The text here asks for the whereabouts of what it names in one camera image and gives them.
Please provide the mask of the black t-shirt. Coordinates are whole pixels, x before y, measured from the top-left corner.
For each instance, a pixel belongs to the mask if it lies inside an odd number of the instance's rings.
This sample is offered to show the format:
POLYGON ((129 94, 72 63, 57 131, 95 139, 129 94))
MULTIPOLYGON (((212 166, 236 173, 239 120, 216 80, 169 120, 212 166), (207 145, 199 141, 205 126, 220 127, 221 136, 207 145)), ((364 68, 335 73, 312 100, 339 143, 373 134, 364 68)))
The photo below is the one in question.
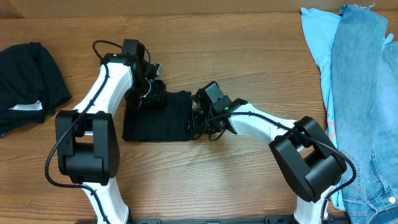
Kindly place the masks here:
POLYGON ((165 94, 161 107, 126 104, 122 138, 125 141, 189 141, 192 138, 192 94, 165 94))

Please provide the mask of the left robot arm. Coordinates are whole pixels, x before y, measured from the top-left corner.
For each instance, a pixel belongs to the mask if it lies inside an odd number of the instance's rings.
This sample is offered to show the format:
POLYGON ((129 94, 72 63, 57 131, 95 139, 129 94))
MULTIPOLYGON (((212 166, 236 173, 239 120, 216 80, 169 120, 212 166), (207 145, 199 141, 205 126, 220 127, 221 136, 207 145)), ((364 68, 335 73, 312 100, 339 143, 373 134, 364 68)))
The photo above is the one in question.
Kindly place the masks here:
POLYGON ((82 189, 97 223, 132 223, 116 181, 120 151, 114 115, 121 102, 136 110, 165 105, 162 66, 138 40, 126 39, 121 53, 100 56, 100 72, 86 97, 55 118, 57 142, 45 163, 46 179, 54 186, 82 189))

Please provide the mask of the folded black garment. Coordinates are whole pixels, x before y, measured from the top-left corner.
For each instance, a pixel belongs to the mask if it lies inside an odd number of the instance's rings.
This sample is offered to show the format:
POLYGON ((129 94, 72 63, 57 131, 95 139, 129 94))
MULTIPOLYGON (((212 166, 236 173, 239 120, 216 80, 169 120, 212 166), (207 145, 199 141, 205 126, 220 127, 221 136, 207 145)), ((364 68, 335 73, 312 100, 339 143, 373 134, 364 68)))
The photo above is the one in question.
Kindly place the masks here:
POLYGON ((1 136, 43 123, 71 97, 59 67, 41 43, 1 51, 1 136))

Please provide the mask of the blue denim jeans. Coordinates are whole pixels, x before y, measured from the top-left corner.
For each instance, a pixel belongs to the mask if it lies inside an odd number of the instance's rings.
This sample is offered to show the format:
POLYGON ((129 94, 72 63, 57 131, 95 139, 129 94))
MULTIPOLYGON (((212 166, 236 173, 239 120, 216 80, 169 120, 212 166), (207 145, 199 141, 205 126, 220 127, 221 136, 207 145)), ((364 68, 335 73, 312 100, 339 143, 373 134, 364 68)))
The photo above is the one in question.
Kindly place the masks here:
POLYGON ((340 8, 331 51, 338 149, 354 164, 341 177, 353 223, 397 221, 397 42, 387 19, 364 7, 340 8))

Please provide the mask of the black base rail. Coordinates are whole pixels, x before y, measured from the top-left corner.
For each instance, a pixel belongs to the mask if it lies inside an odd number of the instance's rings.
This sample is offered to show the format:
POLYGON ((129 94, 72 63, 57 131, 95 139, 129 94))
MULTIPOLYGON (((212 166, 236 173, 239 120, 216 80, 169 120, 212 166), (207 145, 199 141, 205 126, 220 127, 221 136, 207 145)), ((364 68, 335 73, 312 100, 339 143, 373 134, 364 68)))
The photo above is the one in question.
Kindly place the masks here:
POLYGON ((268 215, 264 218, 222 218, 219 220, 161 220, 136 219, 129 220, 132 224, 294 224, 293 215, 268 215))

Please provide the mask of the light blue t-shirt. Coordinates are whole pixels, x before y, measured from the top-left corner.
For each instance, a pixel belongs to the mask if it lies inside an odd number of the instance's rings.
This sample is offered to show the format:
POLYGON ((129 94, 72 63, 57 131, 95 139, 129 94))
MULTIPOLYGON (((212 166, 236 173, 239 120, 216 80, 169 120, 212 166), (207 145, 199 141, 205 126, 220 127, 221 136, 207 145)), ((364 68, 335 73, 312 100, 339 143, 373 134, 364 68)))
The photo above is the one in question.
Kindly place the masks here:
POLYGON ((303 7, 300 12, 306 43, 320 70, 320 86, 326 109, 326 134, 336 146, 335 111, 331 86, 331 50, 341 16, 315 8, 303 7))

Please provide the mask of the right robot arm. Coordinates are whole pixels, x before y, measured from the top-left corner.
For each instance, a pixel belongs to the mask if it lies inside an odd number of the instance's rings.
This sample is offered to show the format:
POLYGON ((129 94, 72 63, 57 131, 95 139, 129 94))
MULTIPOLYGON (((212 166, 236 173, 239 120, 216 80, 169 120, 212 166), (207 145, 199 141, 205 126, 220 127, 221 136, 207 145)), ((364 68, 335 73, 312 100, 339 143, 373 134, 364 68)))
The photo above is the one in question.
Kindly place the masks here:
POLYGON ((268 215, 265 223, 348 223, 346 217, 328 214, 330 194, 347 170, 344 157, 336 150, 316 120, 277 118, 256 109, 246 100, 231 100, 217 82, 210 82, 192 97, 193 134, 249 136, 269 146, 285 181, 297 195, 291 215, 268 215))

